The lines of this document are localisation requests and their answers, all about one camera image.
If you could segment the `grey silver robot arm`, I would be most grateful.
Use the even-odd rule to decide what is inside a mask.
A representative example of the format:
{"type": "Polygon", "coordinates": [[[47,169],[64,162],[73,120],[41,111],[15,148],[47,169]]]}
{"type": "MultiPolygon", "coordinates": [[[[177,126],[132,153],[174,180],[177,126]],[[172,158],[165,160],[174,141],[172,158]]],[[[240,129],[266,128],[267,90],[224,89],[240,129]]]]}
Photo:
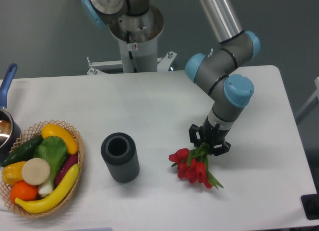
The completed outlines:
{"type": "MultiPolygon", "coordinates": [[[[213,99],[201,126],[189,129],[195,146],[208,144],[210,155],[227,153],[225,137],[254,93],[252,81],[235,73],[260,50],[258,37],[245,31],[229,0],[200,0],[220,48],[195,54],[186,64],[188,78],[213,99]]],[[[118,40],[123,71],[158,71],[157,39],[163,30],[163,15],[150,0],[81,0],[92,22],[108,26],[118,40]]]]}

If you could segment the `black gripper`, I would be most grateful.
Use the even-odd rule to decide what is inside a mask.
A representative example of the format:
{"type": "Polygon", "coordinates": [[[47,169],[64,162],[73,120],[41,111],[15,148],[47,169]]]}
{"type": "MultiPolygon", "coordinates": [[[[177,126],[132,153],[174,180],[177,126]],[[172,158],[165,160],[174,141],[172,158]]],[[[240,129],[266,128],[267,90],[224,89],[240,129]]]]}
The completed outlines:
{"type": "Polygon", "coordinates": [[[225,141],[230,129],[223,129],[219,123],[212,125],[205,120],[201,127],[192,124],[188,130],[190,142],[194,147],[199,147],[203,142],[213,145],[211,155],[219,156],[229,151],[231,144],[225,141]]]}

